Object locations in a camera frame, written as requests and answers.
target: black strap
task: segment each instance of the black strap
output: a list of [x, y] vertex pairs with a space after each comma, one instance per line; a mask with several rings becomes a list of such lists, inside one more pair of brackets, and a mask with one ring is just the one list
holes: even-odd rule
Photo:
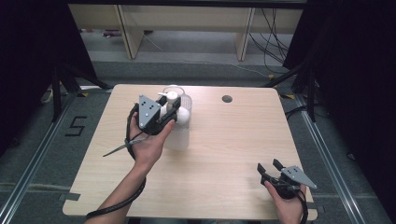
[[304, 199], [302, 199], [302, 198], [300, 197], [300, 195], [297, 194], [297, 198], [298, 198], [298, 200], [300, 201], [301, 205], [303, 206], [303, 218], [301, 219], [300, 224], [305, 224], [305, 223], [306, 223], [306, 220], [308, 219], [308, 206], [306, 205], [306, 198], [305, 198], [305, 195], [303, 194], [303, 196], [304, 196]]
[[[127, 119], [127, 125], [126, 125], [126, 138], [125, 138], [125, 146], [128, 148], [128, 152], [131, 155], [131, 157], [135, 160], [135, 155], [134, 155], [134, 150], [132, 149], [132, 145], [129, 144], [129, 142], [131, 140], [134, 140], [139, 134], [135, 135], [132, 139], [129, 139], [130, 136], [130, 130], [131, 130], [131, 119], [133, 117], [133, 114], [135, 111], [137, 111], [138, 106], [134, 105], [134, 108], [131, 110], [128, 119]], [[107, 213], [111, 213], [114, 211], [117, 211], [123, 207], [125, 207], [126, 205], [132, 203], [137, 197], [139, 197], [139, 195], [143, 192], [143, 189], [146, 186], [146, 178], [143, 180], [143, 183], [140, 185], [139, 189], [134, 193], [134, 195], [132, 195], [131, 197], [129, 197], [128, 199], [126, 199], [123, 202], [117, 203], [115, 205], [112, 205], [110, 207], [107, 208], [103, 208], [103, 209], [99, 209], [93, 212], [90, 212], [89, 214], [87, 214], [87, 216], [85, 216], [86, 219], [90, 219], [92, 217], [97, 217], [97, 216], [101, 216]]]

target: gray carpet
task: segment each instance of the gray carpet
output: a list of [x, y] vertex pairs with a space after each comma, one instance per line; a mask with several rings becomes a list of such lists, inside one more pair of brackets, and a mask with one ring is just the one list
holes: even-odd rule
[[[111, 85], [131, 83], [259, 87], [269, 81], [269, 74], [273, 74], [265, 66], [244, 66], [247, 69], [260, 71], [263, 76], [230, 65], [218, 64], [93, 63], [93, 65], [99, 79]], [[270, 69], [277, 72], [286, 71], [281, 67], [270, 67]], [[91, 85], [83, 79], [78, 79], [78, 82], [80, 85]], [[278, 85], [278, 92], [291, 93], [291, 83], [292, 78]], [[78, 97], [74, 100], [11, 223], [81, 223], [83, 221], [83, 217], [67, 217], [63, 214], [62, 196], [68, 192], [74, 181], [108, 97], [109, 93], [90, 93], [87, 97]], [[296, 101], [292, 99], [281, 99], [281, 103], [285, 111], [297, 107]], [[327, 116], [324, 107], [316, 107], [316, 112], [324, 117]], [[75, 117], [86, 117], [75, 121], [75, 124], [85, 128], [80, 136], [67, 136], [79, 131], [70, 128]], [[342, 170], [345, 181], [356, 197], [367, 223], [391, 223], [358, 165], [346, 157], [347, 148], [332, 125], [331, 118], [321, 116], [316, 118], [317, 125], [337, 165]], [[0, 158], [1, 203], [11, 191], [9, 184], [15, 184], [19, 180], [50, 126], [51, 119], [51, 104], [38, 108], [31, 122], [26, 125], [25, 132], [20, 136], [21, 144], [10, 148]], [[314, 223], [351, 223], [317, 146], [306, 128], [301, 112], [290, 117], [289, 126], [304, 170], [318, 185], [318, 189], [312, 190], [316, 206], [319, 208], [318, 219]]]

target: wrist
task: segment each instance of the wrist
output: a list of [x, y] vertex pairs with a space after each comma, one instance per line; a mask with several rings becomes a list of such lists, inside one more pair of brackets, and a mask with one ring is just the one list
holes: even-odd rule
[[132, 168], [132, 171], [135, 170], [139, 174], [146, 176], [149, 173], [149, 171], [151, 170], [151, 168], [152, 168], [152, 165], [148, 164], [147, 162], [136, 161], [134, 163], [134, 167]]

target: finger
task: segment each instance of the finger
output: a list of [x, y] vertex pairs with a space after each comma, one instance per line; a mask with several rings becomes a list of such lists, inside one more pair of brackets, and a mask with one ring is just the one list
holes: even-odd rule
[[264, 181], [264, 185], [265, 187], [267, 187], [268, 192], [270, 193], [271, 197], [273, 198], [273, 200], [276, 202], [278, 200], [280, 200], [280, 196], [277, 194], [277, 191], [274, 187], [274, 185], [272, 185], [269, 181], [265, 180]]
[[166, 137], [172, 131], [174, 125], [175, 125], [175, 120], [174, 119], [169, 120], [169, 122], [165, 125], [165, 127], [163, 127], [163, 130], [157, 135], [158, 138], [165, 141]]

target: cabinet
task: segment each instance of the cabinet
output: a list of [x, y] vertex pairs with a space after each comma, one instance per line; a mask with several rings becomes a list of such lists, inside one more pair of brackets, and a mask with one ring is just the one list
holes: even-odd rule
[[[130, 59], [136, 57], [145, 30], [234, 33], [238, 61], [244, 61], [249, 33], [271, 33], [273, 10], [251, 7], [153, 7], [69, 5], [79, 28], [121, 30]], [[302, 11], [276, 9], [276, 31], [294, 34]]]

